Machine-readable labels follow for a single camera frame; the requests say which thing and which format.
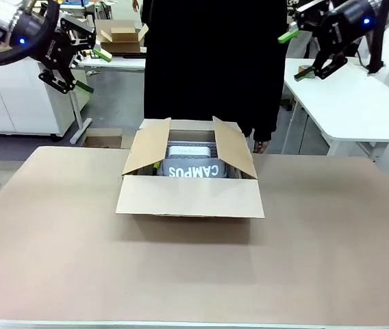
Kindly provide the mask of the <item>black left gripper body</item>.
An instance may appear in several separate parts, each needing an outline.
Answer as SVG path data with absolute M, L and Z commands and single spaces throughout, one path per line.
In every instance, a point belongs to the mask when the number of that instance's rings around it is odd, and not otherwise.
M 79 41 L 70 38 L 68 33 L 78 30 L 79 21 L 62 12 L 21 12 L 9 45 L 49 70 L 69 71 L 73 57 L 79 52 Z

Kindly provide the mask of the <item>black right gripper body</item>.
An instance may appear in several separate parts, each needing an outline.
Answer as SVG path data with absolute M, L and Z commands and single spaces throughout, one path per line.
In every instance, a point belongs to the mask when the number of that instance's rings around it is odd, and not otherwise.
M 321 51 L 341 52 L 372 31 L 377 6 L 372 1 L 345 1 L 326 13 L 321 23 Z

